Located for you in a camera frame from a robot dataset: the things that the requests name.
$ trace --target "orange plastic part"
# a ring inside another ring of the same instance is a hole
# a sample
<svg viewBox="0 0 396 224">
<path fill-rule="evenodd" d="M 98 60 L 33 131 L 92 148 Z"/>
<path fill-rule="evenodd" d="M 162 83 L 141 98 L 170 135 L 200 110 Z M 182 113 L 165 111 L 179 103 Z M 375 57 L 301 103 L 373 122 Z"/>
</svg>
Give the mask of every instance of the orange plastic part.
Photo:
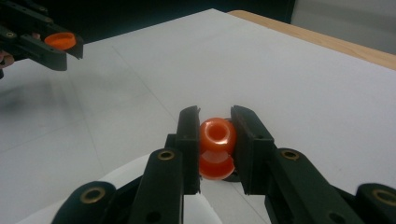
<svg viewBox="0 0 396 224">
<path fill-rule="evenodd" d="M 200 127 L 200 167 L 202 177 L 219 180 L 229 176 L 233 170 L 233 148 L 236 131 L 227 119 L 213 118 Z"/>
<path fill-rule="evenodd" d="M 71 49 L 76 45 L 76 37 L 72 33 L 57 33 L 49 35 L 44 42 L 55 49 Z"/>
<path fill-rule="evenodd" d="M 199 173 L 205 179 L 221 180 L 233 173 L 233 158 L 228 157 L 227 160 L 219 163 L 213 163 L 200 157 Z"/>
<path fill-rule="evenodd" d="M 227 151 L 233 154 L 236 131 L 227 119 L 213 118 L 201 124 L 201 153 L 206 150 Z"/>
</svg>

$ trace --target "wooden table edge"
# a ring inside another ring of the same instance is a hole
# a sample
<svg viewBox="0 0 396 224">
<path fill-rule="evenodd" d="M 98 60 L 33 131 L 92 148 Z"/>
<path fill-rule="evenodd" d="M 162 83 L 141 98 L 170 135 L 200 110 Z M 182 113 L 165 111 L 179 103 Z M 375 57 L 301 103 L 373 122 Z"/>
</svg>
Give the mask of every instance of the wooden table edge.
<svg viewBox="0 0 396 224">
<path fill-rule="evenodd" d="M 291 35 L 310 43 L 320 45 L 328 49 L 333 49 L 347 55 L 363 59 L 367 62 L 375 63 L 396 70 L 396 55 L 376 49 L 370 49 L 328 35 L 322 35 L 301 27 L 290 25 L 282 21 L 272 20 L 244 10 L 235 10 L 229 12 L 228 14 L 246 21 L 257 23 L 259 25 L 279 31 L 283 34 Z"/>
</svg>

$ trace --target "white tabletop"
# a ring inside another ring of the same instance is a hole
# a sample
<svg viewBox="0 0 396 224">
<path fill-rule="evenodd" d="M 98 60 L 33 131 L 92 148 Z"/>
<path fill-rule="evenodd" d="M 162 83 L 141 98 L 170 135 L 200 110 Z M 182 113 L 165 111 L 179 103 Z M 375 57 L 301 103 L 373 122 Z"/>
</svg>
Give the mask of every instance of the white tabletop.
<svg viewBox="0 0 396 224">
<path fill-rule="evenodd" d="M 0 223 L 18 222 L 163 147 L 181 109 L 254 110 L 329 180 L 396 188 L 396 71 L 208 10 L 85 46 L 67 72 L 25 60 L 0 81 Z M 202 182 L 223 223 L 269 223 L 262 196 Z"/>
</svg>

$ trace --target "grey wall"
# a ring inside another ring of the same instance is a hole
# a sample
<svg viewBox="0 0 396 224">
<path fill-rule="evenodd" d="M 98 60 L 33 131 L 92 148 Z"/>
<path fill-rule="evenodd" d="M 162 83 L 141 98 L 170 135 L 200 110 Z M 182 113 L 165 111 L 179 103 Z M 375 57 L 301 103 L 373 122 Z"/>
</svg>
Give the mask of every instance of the grey wall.
<svg viewBox="0 0 396 224">
<path fill-rule="evenodd" d="M 396 0 L 296 0 L 291 24 L 396 54 Z"/>
</svg>

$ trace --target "screw hole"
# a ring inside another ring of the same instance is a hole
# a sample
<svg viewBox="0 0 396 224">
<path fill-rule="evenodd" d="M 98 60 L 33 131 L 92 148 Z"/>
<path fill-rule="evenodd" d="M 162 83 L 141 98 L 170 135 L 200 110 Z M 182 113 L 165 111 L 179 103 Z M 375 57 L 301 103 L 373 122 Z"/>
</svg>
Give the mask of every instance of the screw hole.
<svg viewBox="0 0 396 224">
<path fill-rule="evenodd" d="M 154 223 L 161 220 L 161 214 L 159 212 L 150 212 L 146 216 L 146 221 L 148 223 Z"/>
<path fill-rule="evenodd" d="M 79 199 L 83 203 L 96 203 L 99 200 L 101 200 L 105 196 L 105 194 L 106 194 L 105 189 L 100 188 L 100 187 L 94 187 L 94 188 L 85 190 L 81 194 Z"/>
<path fill-rule="evenodd" d="M 338 214 L 336 214 L 336 213 L 334 213 L 334 212 L 330 212 L 329 218 L 330 218 L 334 223 L 337 223 L 337 224 L 344 224 L 344 223 L 346 223 L 346 220 L 345 220 L 342 216 L 340 216 L 340 215 L 338 215 Z"/>
<path fill-rule="evenodd" d="M 169 161 L 175 157 L 175 153 L 173 151 L 165 150 L 158 154 L 158 159 L 162 161 Z"/>
<path fill-rule="evenodd" d="M 283 150 L 282 156 L 291 161 L 297 161 L 300 158 L 300 155 L 297 152 L 291 150 Z"/>
<path fill-rule="evenodd" d="M 376 199 L 381 203 L 385 203 L 390 206 L 396 206 L 396 195 L 384 190 L 384 189 L 374 189 L 373 194 Z"/>
</svg>

